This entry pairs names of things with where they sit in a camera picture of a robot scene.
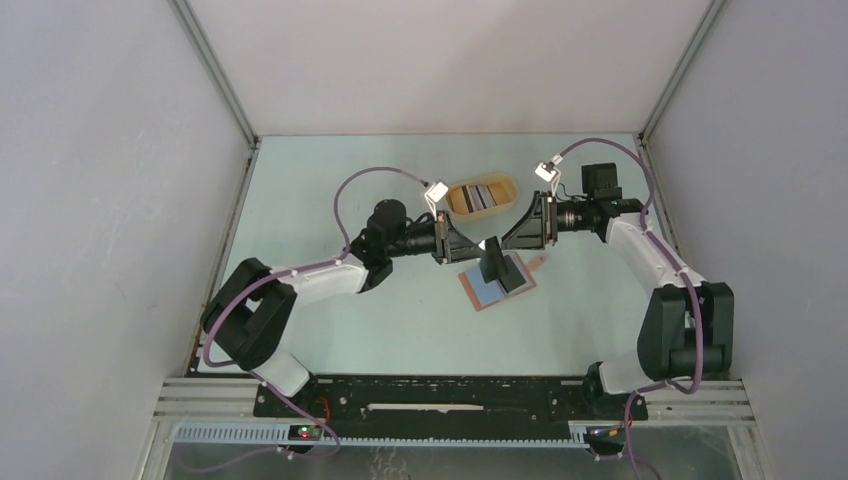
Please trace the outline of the black credit card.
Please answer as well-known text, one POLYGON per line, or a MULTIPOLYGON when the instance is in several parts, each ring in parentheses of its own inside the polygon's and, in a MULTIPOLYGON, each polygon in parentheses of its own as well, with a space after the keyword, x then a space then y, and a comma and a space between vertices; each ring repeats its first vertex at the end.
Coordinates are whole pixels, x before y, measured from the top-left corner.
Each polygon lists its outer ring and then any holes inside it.
POLYGON ((480 246, 479 268, 485 283, 500 281, 507 274, 507 265, 497 236, 485 239, 480 246))

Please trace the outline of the brown leather card holder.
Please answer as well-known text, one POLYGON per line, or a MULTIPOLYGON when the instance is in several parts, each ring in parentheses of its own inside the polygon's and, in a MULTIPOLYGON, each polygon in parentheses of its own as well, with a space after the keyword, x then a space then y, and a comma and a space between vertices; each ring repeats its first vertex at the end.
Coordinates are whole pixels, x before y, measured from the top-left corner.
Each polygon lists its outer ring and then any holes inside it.
POLYGON ((533 273, 545 264, 547 257, 537 255, 525 262, 517 252, 509 252, 505 254, 505 260, 507 266, 513 267, 522 279, 522 283, 511 291, 498 280, 485 282, 479 265, 458 274, 459 282, 475 311, 480 312, 534 289, 537 282, 533 273))

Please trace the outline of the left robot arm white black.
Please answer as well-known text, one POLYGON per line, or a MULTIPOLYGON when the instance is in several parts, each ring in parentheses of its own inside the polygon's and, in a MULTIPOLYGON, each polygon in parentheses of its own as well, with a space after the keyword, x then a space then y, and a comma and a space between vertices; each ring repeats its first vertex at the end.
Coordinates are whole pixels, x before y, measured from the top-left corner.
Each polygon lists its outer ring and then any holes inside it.
POLYGON ((380 201, 360 234, 340 257, 289 270, 274 270, 256 258, 241 261, 202 317, 203 351, 210 366, 235 365, 278 392, 292 416, 316 403, 311 374, 281 341, 299 307, 376 288, 393 271, 393 261, 429 255, 439 265, 479 259, 482 247, 459 232, 445 211, 407 215, 395 199, 380 201))

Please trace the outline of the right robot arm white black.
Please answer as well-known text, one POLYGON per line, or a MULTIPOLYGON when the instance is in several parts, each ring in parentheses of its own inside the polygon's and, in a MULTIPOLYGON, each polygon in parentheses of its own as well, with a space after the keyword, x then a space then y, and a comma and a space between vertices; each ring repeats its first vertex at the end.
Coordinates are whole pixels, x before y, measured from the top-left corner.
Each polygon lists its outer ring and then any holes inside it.
POLYGON ((581 392, 585 411, 606 418, 622 395, 653 385, 691 389, 729 370, 733 353, 735 297, 724 282, 693 271, 655 231, 646 206, 626 199, 613 163, 582 167, 583 195, 558 201, 536 191, 531 206, 501 238, 507 250, 543 250, 564 232, 592 232, 630 268, 646 290, 648 305, 635 348, 598 362, 581 392))

